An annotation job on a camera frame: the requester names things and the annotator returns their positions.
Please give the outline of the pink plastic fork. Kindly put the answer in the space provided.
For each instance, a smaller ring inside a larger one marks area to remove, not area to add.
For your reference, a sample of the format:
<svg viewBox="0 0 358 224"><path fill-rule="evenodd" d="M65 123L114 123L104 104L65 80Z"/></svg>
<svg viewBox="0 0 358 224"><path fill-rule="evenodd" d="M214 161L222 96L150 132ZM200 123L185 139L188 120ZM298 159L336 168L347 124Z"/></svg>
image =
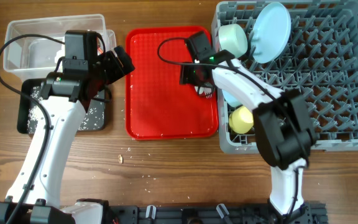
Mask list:
<svg viewBox="0 0 358 224"><path fill-rule="evenodd" d="M213 93L214 93L214 88L207 88L207 87L204 88L204 96L206 98L211 98L213 96Z"/></svg>

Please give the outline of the light blue bowl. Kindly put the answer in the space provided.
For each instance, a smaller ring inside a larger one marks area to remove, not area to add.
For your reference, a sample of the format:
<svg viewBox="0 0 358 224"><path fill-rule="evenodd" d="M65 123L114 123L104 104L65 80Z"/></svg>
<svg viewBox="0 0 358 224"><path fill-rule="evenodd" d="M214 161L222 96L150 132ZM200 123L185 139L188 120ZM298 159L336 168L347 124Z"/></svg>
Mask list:
<svg viewBox="0 0 358 224"><path fill-rule="evenodd" d="M242 103L237 100L234 96L232 96L230 93L228 93L225 90L222 90L223 97L226 100L227 104L233 108L236 108L238 106L242 106Z"/></svg>

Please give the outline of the green bowl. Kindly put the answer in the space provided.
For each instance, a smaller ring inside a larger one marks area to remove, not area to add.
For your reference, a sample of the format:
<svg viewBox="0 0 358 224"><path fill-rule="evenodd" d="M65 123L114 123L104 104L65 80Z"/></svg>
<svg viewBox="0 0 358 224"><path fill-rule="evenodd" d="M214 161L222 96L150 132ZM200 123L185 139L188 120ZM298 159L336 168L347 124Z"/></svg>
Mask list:
<svg viewBox="0 0 358 224"><path fill-rule="evenodd" d="M246 33L239 24L221 26L218 39L219 48L232 53L235 58L243 56L248 50Z"/></svg>

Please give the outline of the yellow plastic cup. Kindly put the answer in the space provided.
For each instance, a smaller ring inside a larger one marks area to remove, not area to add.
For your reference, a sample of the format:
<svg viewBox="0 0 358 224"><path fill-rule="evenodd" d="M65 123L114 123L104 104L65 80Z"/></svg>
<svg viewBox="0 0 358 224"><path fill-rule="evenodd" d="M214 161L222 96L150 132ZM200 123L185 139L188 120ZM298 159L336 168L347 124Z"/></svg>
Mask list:
<svg viewBox="0 0 358 224"><path fill-rule="evenodd" d="M229 115L229 127L237 134L245 134L254 126L253 114L241 106Z"/></svg>

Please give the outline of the light blue plate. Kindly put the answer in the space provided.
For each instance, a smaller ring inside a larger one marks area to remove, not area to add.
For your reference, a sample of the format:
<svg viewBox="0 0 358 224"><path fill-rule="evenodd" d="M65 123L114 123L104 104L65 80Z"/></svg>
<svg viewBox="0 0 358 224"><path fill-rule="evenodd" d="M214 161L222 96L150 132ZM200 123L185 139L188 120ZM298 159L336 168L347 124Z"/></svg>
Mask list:
<svg viewBox="0 0 358 224"><path fill-rule="evenodd" d="M287 8L280 2L271 2L258 15L250 46L257 63L275 60L286 47L291 32L291 19Z"/></svg>

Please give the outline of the cream plastic spoon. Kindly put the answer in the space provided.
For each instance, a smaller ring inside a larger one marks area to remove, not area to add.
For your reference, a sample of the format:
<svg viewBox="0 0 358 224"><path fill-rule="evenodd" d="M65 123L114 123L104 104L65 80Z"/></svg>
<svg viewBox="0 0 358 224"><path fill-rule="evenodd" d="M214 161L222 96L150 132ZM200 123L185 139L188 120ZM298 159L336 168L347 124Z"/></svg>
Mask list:
<svg viewBox="0 0 358 224"><path fill-rule="evenodd" d="M196 90L196 93L198 95L202 94L203 93L203 87L202 86L196 86L195 87L195 90Z"/></svg>

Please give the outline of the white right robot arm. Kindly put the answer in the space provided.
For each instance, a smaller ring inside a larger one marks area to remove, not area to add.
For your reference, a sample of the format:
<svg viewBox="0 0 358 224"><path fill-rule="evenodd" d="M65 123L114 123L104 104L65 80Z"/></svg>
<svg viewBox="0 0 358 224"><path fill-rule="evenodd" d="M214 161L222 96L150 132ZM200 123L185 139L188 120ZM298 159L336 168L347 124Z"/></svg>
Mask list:
<svg viewBox="0 0 358 224"><path fill-rule="evenodd" d="M271 167L268 202L283 222L300 217L304 212L303 171L309 166L311 147L317 141L303 95L263 82L236 58L219 64L181 65L183 78L199 77L199 71L207 72L208 82L231 94L252 113L257 149Z"/></svg>

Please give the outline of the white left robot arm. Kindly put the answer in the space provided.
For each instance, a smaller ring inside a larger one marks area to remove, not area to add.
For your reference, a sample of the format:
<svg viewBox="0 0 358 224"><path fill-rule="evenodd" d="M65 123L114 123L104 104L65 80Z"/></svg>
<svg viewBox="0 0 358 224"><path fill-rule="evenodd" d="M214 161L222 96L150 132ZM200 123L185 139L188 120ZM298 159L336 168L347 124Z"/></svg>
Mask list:
<svg viewBox="0 0 358 224"><path fill-rule="evenodd" d="M43 100L35 100L42 118L12 187L0 202L0 223L111 223L113 212L106 200L83 198L60 207L60 188L68 153L85 118L89 103L134 71L121 46L94 58L59 59L62 72L50 72L42 82Z"/></svg>

